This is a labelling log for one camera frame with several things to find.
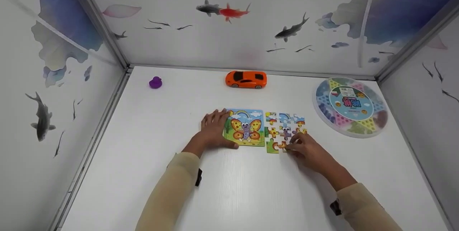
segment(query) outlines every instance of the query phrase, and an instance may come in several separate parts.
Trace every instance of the round plastic container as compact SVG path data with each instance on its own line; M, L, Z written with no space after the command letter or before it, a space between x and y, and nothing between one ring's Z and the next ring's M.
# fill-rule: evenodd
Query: round plastic container
M321 82L313 103L328 126L349 137L374 137L387 123L383 99L367 85L347 77L331 77Z

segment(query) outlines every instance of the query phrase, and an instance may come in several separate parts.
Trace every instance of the white tabletop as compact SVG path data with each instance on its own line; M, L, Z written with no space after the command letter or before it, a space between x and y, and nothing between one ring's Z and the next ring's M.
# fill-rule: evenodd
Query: white tabletop
M391 113L378 136L350 138L328 127L313 108L313 90L323 79L269 75L266 88L254 90L226 87L225 75L134 68L62 230L134 230L174 153L199 130L206 113L223 107L305 115L308 133L365 184L403 230L447 230ZM160 89L148 86L154 76L163 80ZM375 82L364 83L381 95ZM177 230L350 229L329 208L336 194L326 180L299 172L285 153L221 149L205 154L201 169L202 182Z

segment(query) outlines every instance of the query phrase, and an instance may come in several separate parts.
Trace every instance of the rainbow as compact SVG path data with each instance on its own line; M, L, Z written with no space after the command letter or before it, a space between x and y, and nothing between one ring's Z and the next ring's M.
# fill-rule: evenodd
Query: rainbow
M285 117L287 117L287 119L289 119L289 120L290 120L290 116L289 116L288 114L285 114L285 113L280 113L280 114L279 114L279 116L280 116L281 114L282 114L282 115L285 115Z
M250 115L244 110L239 110L239 111L235 112L235 114L240 114L240 113L245 114L247 116L247 118L250 118Z

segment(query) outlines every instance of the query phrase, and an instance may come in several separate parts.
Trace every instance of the beige sleeve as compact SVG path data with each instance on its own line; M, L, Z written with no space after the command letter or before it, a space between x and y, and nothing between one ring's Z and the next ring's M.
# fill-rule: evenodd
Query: beige sleeve
M402 231L361 183L338 191L344 219L355 231Z
M174 156L151 192L136 231L171 231L197 179L200 159L193 153Z

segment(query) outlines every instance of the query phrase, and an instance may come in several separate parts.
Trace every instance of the completed butterfly puzzle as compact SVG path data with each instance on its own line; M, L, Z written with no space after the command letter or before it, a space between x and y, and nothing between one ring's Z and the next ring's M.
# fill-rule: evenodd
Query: completed butterfly puzzle
M262 110L228 109L223 136L242 146L264 147L264 115Z

